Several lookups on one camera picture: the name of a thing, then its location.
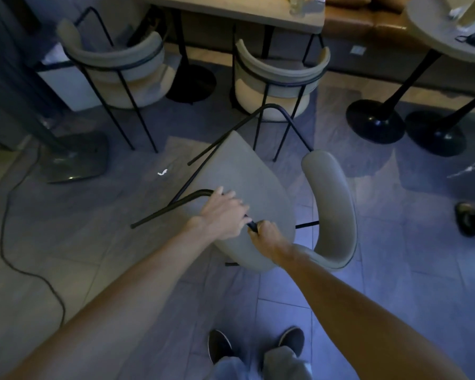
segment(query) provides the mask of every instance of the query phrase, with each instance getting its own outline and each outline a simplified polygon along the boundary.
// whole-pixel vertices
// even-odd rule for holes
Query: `shoe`
[[[235,356],[229,339],[218,329],[213,329],[208,336],[208,353],[213,365],[218,363],[222,357]]]
[[[469,215],[475,214],[475,209],[468,203],[457,203],[454,207],[456,212],[456,223],[459,231],[466,237],[475,236],[475,229],[469,224]]]
[[[304,332],[299,327],[287,329],[279,338],[278,346],[288,346],[297,357],[301,356],[304,347]]]

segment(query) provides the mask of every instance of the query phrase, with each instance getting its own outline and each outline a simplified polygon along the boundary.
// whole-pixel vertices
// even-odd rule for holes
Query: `table leg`
[[[429,50],[406,81],[384,103],[358,100],[346,110],[346,120],[352,130],[362,138],[377,144],[392,144],[405,134],[405,123],[395,111],[396,104],[414,82],[434,63],[441,53]]]
[[[273,31],[274,31],[274,26],[271,26],[271,25],[264,26],[264,41],[262,42],[262,54],[260,55],[261,59],[265,60],[269,56],[269,48],[271,47]]]
[[[189,63],[179,9],[172,9],[172,16],[182,58],[171,89],[167,93],[167,98],[178,103],[194,103],[204,100],[215,90],[215,75],[200,65]]]
[[[474,108],[475,98],[446,117],[429,111],[412,112],[405,119],[406,132],[418,146],[430,153],[456,156],[466,149],[466,137],[457,124]]]

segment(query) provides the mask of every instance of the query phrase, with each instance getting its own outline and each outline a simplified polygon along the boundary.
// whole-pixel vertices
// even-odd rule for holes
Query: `brown leather booth seat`
[[[406,31],[404,15],[368,8],[347,9],[326,6],[323,36],[372,43],[377,46],[396,46],[408,50],[426,51],[428,48]]]

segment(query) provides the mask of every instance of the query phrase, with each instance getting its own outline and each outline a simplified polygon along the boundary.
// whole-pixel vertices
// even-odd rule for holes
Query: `person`
[[[177,236],[129,268],[5,378],[116,378],[196,257],[215,240],[239,235],[251,221],[245,217],[249,207],[235,192],[222,193],[222,187],[216,189]],[[259,222],[258,233],[250,237],[291,276],[361,379],[467,379],[419,333],[295,249],[274,223]],[[245,365],[222,332],[212,331],[208,343],[215,364],[209,379],[247,378]],[[302,331],[289,329],[265,354],[264,378],[310,379],[309,364],[298,357],[303,344]]]
[[[467,237],[475,236],[475,209],[469,203],[457,203],[454,207],[459,231]]]

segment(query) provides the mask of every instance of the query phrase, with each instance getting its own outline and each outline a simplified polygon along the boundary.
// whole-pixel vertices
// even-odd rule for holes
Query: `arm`
[[[235,192],[222,191],[215,190],[200,216],[122,274],[6,378],[115,378],[196,257],[251,221]]]
[[[249,231],[257,249],[291,276],[361,379],[468,380],[413,328],[295,249],[275,224],[258,227],[259,234]]]

